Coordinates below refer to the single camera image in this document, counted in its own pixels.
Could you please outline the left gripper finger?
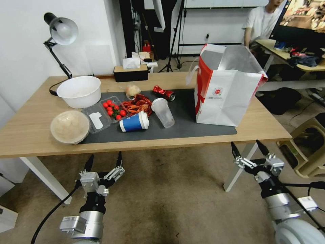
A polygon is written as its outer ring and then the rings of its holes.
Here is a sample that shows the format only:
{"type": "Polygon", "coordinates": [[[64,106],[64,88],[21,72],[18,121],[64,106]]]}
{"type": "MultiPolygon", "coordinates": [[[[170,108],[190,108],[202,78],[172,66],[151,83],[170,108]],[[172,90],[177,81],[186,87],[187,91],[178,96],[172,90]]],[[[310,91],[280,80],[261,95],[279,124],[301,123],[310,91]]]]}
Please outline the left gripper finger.
{"type": "Polygon", "coordinates": [[[94,160],[94,154],[92,154],[90,158],[86,161],[84,169],[79,172],[80,176],[83,176],[87,172],[91,172],[93,160],[94,160]]]}
{"type": "Polygon", "coordinates": [[[114,180],[117,181],[125,172],[125,169],[123,168],[123,159],[122,159],[122,152],[119,151],[117,161],[116,161],[116,167],[113,168],[108,174],[106,174],[103,179],[104,180],[114,180]]]}

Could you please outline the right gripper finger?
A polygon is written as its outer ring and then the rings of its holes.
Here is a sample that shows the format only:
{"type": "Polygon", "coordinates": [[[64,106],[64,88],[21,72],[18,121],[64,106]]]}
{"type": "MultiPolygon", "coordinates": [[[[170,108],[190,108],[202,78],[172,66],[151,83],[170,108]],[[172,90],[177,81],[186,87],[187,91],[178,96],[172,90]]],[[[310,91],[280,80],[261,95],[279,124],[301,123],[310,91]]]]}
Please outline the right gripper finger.
{"type": "Polygon", "coordinates": [[[234,163],[238,165],[239,168],[255,168],[257,167],[257,164],[252,162],[251,160],[242,157],[241,154],[239,153],[238,148],[234,144],[234,142],[231,142],[231,149],[232,149],[232,155],[234,157],[234,163]]]}
{"type": "Polygon", "coordinates": [[[269,161],[275,160],[276,155],[270,153],[268,148],[260,140],[256,140],[256,143],[258,145],[260,152],[262,153],[262,155],[265,157],[266,160],[269,160],[269,161]]]}

